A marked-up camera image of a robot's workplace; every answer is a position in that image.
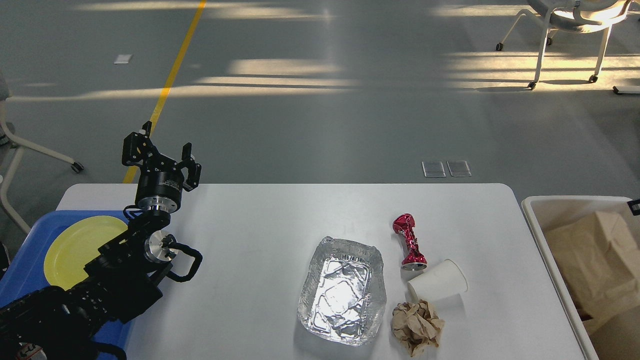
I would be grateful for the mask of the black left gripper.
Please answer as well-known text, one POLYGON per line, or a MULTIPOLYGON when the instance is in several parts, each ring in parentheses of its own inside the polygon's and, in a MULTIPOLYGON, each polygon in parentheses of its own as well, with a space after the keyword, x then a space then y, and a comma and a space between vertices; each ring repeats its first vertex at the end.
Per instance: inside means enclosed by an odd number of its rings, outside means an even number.
POLYGON ((160 151, 150 138, 152 127, 153 123, 146 121, 140 130, 125 137, 121 162, 141 171, 135 205, 173 214, 181 208, 182 191, 191 192, 199 186, 202 166, 192 155, 192 143, 183 146, 179 162, 160 160, 160 151))

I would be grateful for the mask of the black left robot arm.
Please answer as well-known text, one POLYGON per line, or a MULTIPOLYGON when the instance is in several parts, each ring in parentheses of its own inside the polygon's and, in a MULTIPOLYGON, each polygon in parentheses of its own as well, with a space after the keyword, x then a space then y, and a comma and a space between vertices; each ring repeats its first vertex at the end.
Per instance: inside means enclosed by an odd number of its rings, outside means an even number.
POLYGON ((48 285, 1 308, 3 360, 96 360, 110 354, 125 360, 119 346, 94 336, 108 322, 128 323, 162 298, 165 278, 192 280, 202 263, 198 250, 179 243, 165 228, 181 207, 183 191, 199 185, 201 164, 192 144, 180 161, 162 154, 147 121, 123 141, 121 162, 140 170, 135 200, 123 209, 126 230, 98 248, 84 265, 87 278, 62 289, 48 285))

